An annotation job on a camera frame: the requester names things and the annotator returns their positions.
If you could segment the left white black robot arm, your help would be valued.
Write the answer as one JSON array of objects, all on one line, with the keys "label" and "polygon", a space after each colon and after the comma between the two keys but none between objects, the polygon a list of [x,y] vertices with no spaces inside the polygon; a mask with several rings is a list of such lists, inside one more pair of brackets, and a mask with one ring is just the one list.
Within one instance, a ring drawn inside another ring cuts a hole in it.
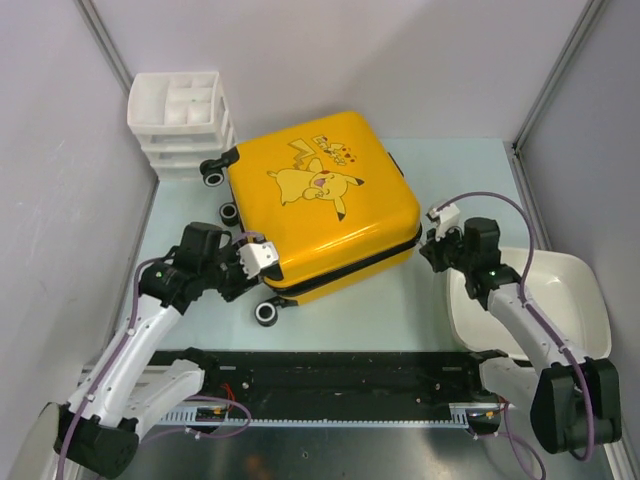
[{"label": "left white black robot arm", "polygon": [[205,291],[231,301],[278,261],[273,243],[261,234],[234,237],[217,225],[192,222],[165,255],[141,262],[129,316],[59,408],[57,478],[63,478],[67,460],[107,479],[118,477],[164,415],[194,395],[214,397],[220,374],[193,360],[178,359],[141,390],[135,386],[161,340]]}]

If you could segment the yellow Pikachu hard-shell suitcase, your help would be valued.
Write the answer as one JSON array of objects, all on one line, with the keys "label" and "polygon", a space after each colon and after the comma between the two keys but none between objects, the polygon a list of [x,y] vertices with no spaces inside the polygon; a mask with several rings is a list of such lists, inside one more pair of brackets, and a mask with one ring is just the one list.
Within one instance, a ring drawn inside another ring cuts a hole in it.
[{"label": "yellow Pikachu hard-shell suitcase", "polygon": [[366,119],[346,111],[242,142],[199,165],[227,182],[219,213],[244,243],[263,236],[279,255],[261,274],[274,297],[254,310],[265,327],[278,309],[334,293],[406,261],[421,233],[420,205]]}]

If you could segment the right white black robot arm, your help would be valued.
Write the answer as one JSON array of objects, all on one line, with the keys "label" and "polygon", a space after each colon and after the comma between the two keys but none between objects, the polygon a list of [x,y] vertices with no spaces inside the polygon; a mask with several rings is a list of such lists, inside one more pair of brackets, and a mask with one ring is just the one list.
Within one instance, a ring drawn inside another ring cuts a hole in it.
[{"label": "right white black robot arm", "polygon": [[498,223],[472,217],[460,224],[453,206],[427,216],[434,226],[421,255],[437,273],[461,274],[467,297],[506,328],[533,367],[534,388],[524,406],[539,444],[552,454],[590,453],[620,440],[616,367],[571,341],[539,307],[525,276],[502,260]]}]

